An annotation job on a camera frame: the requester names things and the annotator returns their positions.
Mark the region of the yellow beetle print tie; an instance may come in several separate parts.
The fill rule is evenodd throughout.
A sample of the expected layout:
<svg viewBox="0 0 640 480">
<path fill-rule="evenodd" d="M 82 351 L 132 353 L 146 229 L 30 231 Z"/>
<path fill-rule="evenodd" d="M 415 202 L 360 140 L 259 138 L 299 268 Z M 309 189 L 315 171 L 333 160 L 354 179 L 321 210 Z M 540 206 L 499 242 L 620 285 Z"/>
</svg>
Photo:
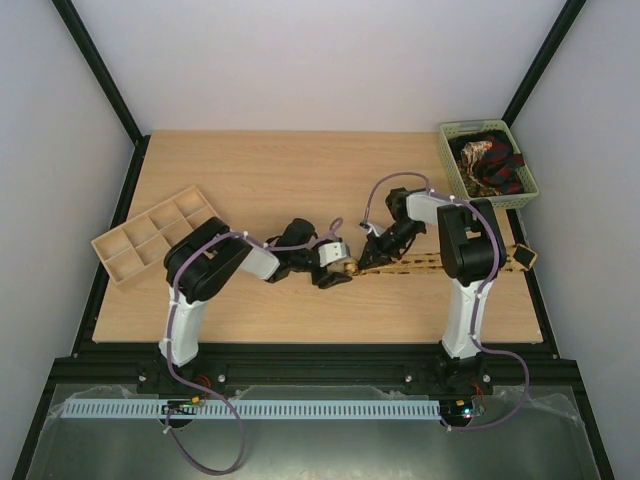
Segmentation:
<svg viewBox="0 0 640 480">
<path fill-rule="evenodd" d="M 524 244 L 514 244 L 507 249 L 505 264 L 500 272 L 528 272 L 535 265 L 538 253 Z M 341 266 L 340 273 L 350 277 L 366 275 L 407 275 L 433 274 L 444 271 L 439 253 L 407 254 L 400 260 L 393 260 L 390 264 L 361 269 L 356 260 L 349 260 Z"/>
</svg>

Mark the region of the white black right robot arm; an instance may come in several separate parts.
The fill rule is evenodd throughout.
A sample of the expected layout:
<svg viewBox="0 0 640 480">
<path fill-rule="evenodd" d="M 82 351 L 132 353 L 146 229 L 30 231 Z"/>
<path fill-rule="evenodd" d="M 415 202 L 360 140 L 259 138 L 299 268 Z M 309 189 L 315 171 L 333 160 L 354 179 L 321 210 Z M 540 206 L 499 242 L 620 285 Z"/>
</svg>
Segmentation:
<svg viewBox="0 0 640 480">
<path fill-rule="evenodd" d="M 429 190 L 396 188 L 385 199 L 393 223 L 386 229 L 369 221 L 360 226 L 366 243 L 358 267 L 381 267 L 400 260 L 416 237 L 437 228 L 439 255 L 452 281 L 448 323 L 440 341 L 436 379 L 445 390 L 460 390 L 479 373 L 484 312 L 506 247 L 492 203 L 466 201 Z"/>
</svg>

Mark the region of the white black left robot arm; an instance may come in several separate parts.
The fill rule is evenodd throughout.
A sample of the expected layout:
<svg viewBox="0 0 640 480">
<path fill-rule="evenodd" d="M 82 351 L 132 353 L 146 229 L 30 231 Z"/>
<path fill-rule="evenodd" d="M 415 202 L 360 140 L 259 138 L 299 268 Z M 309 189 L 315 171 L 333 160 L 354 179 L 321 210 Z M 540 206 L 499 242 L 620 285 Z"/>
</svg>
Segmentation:
<svg viewBox="0 0 640 480">
<path fill-rule="evenodd" d="M 276 283 L 291 273 L 308 273 L 320 289 L 351 280 L 337 270 L 350 256 L 337 235 L 343 219 L 332 221 L 319 235 L 312 223 L 295 218 L 280 235 L 261 242 L 231 230 L 218 217 L 207 219 L 171 247 L 163 264 L 169 285 L 169 312 L 159 349 L 168 362 L 182 367 L 198 354 L 207 303 L 238 272 Z"/>
</svg>

